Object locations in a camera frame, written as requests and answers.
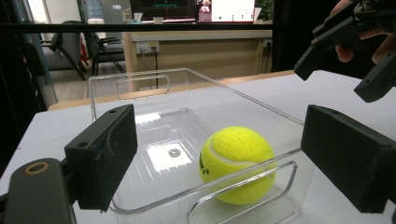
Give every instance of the computer screen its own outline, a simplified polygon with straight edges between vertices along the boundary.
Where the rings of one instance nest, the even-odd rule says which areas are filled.
[[[196,0],[198,22],[253,22],[255,0]]]
[[[163,22],[195,22],[196,0],[131,0],[132,12],[141,12],[142,22],[163,17]]]

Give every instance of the yellow tennis ball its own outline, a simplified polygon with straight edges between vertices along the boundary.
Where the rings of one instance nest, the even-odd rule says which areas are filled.
[[[273,157],[274,151],[270,144],[258,133],[246,127],[228,127],[206,140],[200,155],[201,178],[206,183]],[[248,173],[243,178],[258,175],[262,171]],[[218,195],[218,199],[233,204],[254,203],[271,188],[275,177],[275,173],[266,175],[225,191]]]

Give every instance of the white wall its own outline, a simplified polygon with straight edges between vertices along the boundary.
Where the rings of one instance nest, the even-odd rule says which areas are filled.
[[[81,21],[77,0],[46,0],[51,23]]]

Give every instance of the table surface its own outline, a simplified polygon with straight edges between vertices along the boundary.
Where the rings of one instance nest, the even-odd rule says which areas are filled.
[[[224,80],[230,87],[304,120],[308,105],[338,110],[370,128],[396,140],[396,90],[370,104],[353,91],[360,80],[324,71],[315,72],[307,81],[290,72]],[[5,173],[0,179],[0,195],[7,193],[12,173],[25,163],[41,158],[64,158],[63,147],[92,122],[87,101],[75,107],[54,108],[38,113],[22,138]],[[79,210],[78,223],[117,223],[112,212]],[[290,223],[390,223],[395,204],[388,202],[384,214],[361,214],[319,170],[314,172],[304,206]]]

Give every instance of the transparent container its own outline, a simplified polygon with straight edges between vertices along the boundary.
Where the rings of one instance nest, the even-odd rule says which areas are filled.
[[[279,223],[299,213],[315,169],[300,120],[186,68],[91,77],[89,92],[93,119],[134,105],[138,150],[110,205],[119,223]],[[203,183],[202,146],[229,126],[255,130],[276,156]],[[216,197],[268,175],[275,183],[255,203]]]

